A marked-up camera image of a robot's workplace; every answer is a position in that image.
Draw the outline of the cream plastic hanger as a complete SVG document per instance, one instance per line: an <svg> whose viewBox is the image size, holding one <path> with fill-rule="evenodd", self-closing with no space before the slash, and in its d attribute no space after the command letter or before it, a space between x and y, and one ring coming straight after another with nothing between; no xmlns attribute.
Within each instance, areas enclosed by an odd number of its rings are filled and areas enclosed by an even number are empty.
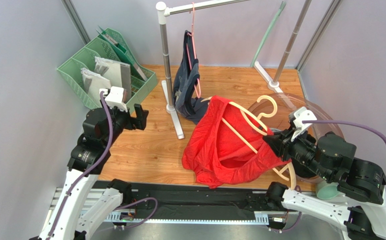
<svg viewBox="0 0 386 240"><path fill-rule="evenodd" d="M230 101L229 104L238 109L246 123L256 132L266 137L268 135L268 127L261 121L261 118L271 118L276 115L278 111L278 105L276 101L269 95L261 95L257 98L256 103L260 103L262 100L268 100L273 106L273 111L271 113L261 112L258 116L252 114L249 110L239 105L236 102ZM221 118L222 122L244 143L246 144L255 154L258 153L258 150L255 149L224 117ZM297 177L293 164L287 163L280 170L277 170L275 167L272 169L279 177L285 181L290 182L290 187L295 190L297 187Z"/></svg>

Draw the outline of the red tank top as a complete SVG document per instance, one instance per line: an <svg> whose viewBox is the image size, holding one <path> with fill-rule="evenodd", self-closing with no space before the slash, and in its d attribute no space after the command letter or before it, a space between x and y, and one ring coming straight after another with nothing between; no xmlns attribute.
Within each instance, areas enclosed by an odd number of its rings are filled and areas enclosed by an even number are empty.
<svg viewBox="0 0 386 240"><path fill-rule="evenodd" d="M263 136L252 129L230 99L210 98L204 117L196 125L183 151L181 164L195 174L197 183L211 189L224 184L237 185L259 178L282 161ZM221 120L225 118L257 151L254 153Z"/></svg>

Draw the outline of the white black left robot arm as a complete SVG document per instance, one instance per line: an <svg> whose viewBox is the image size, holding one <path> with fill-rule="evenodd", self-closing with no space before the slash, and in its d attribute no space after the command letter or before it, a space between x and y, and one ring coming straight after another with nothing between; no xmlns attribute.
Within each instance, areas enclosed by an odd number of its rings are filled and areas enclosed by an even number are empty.
<svg viewBox="0 0 386 240"><path fill-rule="evenodd" d="M124 130L144 130L148 110L134 105L136 113L117 107L90 110L82 124L83 133L71 151L66 179L49 220L37 240L89 240L108 215L132 202L130 183L113 179L100 198L82 214L87 197L110 158L110 147Z"/></svg>

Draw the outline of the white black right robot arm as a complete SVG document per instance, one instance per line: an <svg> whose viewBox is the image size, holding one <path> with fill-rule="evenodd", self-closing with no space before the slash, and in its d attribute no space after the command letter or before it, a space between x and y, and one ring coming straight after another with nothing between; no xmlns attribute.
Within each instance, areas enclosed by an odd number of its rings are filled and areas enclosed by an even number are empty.
<svg viewBox="0 0 386 240"><path fill-rule="evenodd" d="M298 211L325 221L351 240L386 240L386 175L377 164L355 157L356 146L334 132L314 139L307 132L293 138L286 129L264 136L277 157L298 163L355 205L338 205L302 194L280 182L272 182L266 198L286 210Z"/></svg>

